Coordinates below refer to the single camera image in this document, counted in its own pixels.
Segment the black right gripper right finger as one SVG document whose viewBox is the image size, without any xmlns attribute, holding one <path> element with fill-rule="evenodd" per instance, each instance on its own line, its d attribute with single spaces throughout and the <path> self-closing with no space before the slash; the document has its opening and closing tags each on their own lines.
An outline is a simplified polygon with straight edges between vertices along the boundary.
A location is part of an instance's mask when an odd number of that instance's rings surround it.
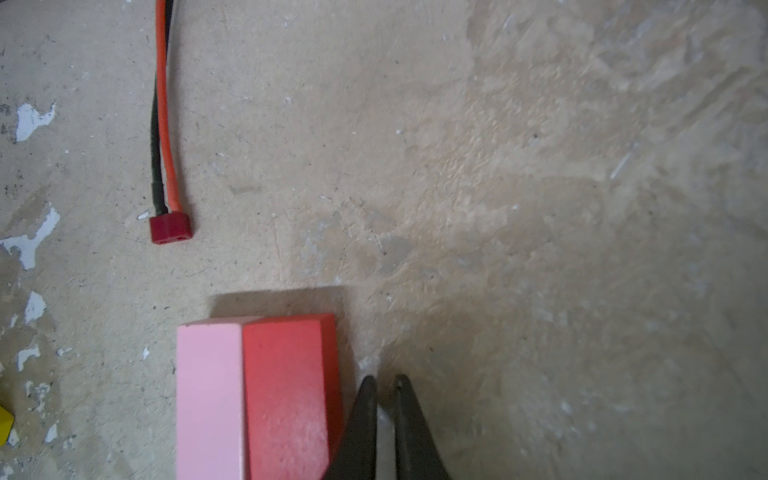
<svg viewBox="0 0 768 480">
<path fill-rule="evenodd" d="M 398 374 L 394 385 L 397 478 L 449 480 L 410 379 Z"/>
</svg>

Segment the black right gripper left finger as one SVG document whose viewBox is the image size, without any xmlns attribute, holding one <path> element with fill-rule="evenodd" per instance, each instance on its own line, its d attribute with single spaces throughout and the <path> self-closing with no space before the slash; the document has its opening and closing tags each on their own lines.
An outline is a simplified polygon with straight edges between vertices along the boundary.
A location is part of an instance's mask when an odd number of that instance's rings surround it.
<svg viewBox="0 0 768 480">
<path fill-rule="evenodd" d="M 358 389 L 341 441 L 323 480 L 373 480 L 377 459 L 377 383 L 367 375 Z"/>
</svg>

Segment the red block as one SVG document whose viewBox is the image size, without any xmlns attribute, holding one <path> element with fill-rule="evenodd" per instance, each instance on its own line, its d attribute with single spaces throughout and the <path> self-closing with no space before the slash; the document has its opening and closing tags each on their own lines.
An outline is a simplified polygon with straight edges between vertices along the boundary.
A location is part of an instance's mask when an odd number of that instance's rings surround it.
<svg viewBox="0 0 768 480">
<path fill-rule="evenodd" d="M 319 479 L 343 429 L 335 315 L 245 326 L 243 353 L 252 479 Z"/>
</svg>

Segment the light pink block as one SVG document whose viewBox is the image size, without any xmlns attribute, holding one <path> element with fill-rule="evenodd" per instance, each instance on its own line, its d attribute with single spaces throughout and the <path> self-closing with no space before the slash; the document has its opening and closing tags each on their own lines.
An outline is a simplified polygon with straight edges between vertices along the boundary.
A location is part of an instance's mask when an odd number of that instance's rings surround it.
<svg viewBox="0 0 768 480">
<path fill-rule="evenodd" d="M 256 316 L 176 330 L 176 477 L 249 479 L 243 330 Z"/>
</svg>

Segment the yellow block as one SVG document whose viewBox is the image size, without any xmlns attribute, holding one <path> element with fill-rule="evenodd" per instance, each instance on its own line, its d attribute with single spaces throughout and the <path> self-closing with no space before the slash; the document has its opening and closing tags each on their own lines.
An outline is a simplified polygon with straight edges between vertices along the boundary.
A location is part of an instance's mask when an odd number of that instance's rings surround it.
<svg viewBox="0 0 768 480">
<path fill-rule="evenodd" d="M 3 406 L 0 407 L 0 445 L 8 442 L 13 429 L 15 416 Z"/>
</svg>

